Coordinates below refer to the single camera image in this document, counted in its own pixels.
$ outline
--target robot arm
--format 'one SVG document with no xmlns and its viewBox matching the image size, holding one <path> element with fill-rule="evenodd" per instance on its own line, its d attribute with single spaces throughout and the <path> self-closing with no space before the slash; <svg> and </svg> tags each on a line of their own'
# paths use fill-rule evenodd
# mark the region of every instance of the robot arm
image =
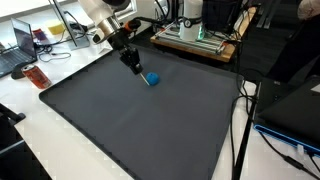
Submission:
<svg viewBox="0 0 320 180">
<path fill-rule="evenodd" d="M 120 26 L 115 12 L 128 7 L 131 0 L 78 0 L 87 15 L 94 21 L 97 31 L 93 41 L 97 44 L 107 40 L 119 51 L 120 60 L 134 74 L 142 72 L 138 50 L 129 46 L 127 31 Z"/>
</svg>

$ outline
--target wooden board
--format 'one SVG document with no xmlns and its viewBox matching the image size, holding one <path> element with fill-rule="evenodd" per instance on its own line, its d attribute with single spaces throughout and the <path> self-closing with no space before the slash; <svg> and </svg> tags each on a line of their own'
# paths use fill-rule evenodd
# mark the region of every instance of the wooden board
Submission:
<svg viewBox="0 0 320 180">
<path fill-rule="evenodd" d="M 243 34 L 246 32 L 247 28 L 249 27 L 249 24 L 253 18 L 253 16 L 256 13 L 256 8 L 252 7 L 248 10 L 249 13 L 247 13 L 247 15 L 244 17 L 244 20 L 242 21 L 242 23 L 240 24 L 240 27 L 238 29 L 238 32 L 240 34 L 240 36 L 243 36 Z M 206 51 L 202 51 L 199 49 L 195 49 L 195 48 L 190 48 L 190 47 L 186 47 L 180 44 L 176 44 L 176 43 L 171 43 L 171 42 L 165 42 L 165 41 L 161 41 L 158 40 L 156 38 L 156 36 L 151 37 L 150 41 L 152 43 L 158 44 L 158 45 L 162 45 L 162 46 L 167 46 L 170 48 L 174 48 L 174 49 L 178 49 L 181 51 L 186 51 L 189 53 L 193 53 L 193 54 L 197 54 L 200 56 L 204 56 L 204 57 L 208 57 L 214 60 L 218 60 L 218 61 L 223 61 L 223 62 L 229 62 L 231 57 L 233 56 L 233 54 L 235 53 L 235 49 L 236 47 L 232 44 L 227 44 L 225 49 L 222 51 L 222 53 L 220 55 L 216 55 L 216 54 L 212 54 L 212 53 L 208 53 Z"/>
</svg>

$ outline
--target floor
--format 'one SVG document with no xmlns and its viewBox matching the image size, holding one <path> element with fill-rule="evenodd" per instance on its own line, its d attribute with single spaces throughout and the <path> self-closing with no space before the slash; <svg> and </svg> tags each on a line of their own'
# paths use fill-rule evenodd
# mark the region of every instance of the floor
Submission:
<svg viewBox="0 0 320 180">
<path fill-rule="evenodd" d="M 253 22 L 251 27 L 249 27 L 247 37 L 243 43 L 240 63 L 240 70 L 249 81 L 259 81 L 262 77 L 260 74 L 266 74 L 276 61 L 282 48 L 286 44 L 286 37 L 293 33 L 299 25 L 297 7 L 295 1 L 283 0 L 271 22 L 270 29 L 257 28 L 257 21 Z M 152 44 L 149 39 L 153 35 L 154 32 L 152 29 L 148 29 L 137 35 L 133 44 L 149 47 L 154 50 L 165 51 L 184 59 L 197 61 L 221 69 L 230 70 L 232 69 L 231 66 L 234 65 L 233 63 L 221 63 L 212 59 L 206 59 L 193 54 Z M 259 73 L 248 70 L 249 68 L 257 70 Z M 292 85 L 302 83 L 309 69 L 310 65 L 303 68 L 289 83 Z"/>
</svg>

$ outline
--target gray work surface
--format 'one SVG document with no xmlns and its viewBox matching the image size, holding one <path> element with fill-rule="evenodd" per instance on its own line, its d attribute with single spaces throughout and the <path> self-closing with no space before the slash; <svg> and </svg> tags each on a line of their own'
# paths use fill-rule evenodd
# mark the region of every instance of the gray work surface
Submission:
<svg viewBox="0 0 320 180">
<path fill-rule="evenodd" d="M 40 99 L 135 179 L 208 180 L 238 96 L 236 75 L 138 49 L 143 73 L 157 73 L 158 85 L 147 86 L 113 52 Z"/>
</svg>

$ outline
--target laptop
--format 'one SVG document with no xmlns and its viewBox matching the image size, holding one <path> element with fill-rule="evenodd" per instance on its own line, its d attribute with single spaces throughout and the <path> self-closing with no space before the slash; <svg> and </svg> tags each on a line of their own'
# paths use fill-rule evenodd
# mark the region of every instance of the laptop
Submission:
<svg viewBox="0 0 320 180">
<path fill-rule="evenodd" d="M 0 78 L 10 74 L 17 64 L 37 61 L 30 24 L 11 19 L 17 47 L 0 54 Z"/>
<path fill-rule="evenodd" d="M 313 76 L 256 112 L 254 129 L 294 147 L 302 145 L 306 152 L 320 156 L 319 107 L 320 77 Z"/>
</svg>

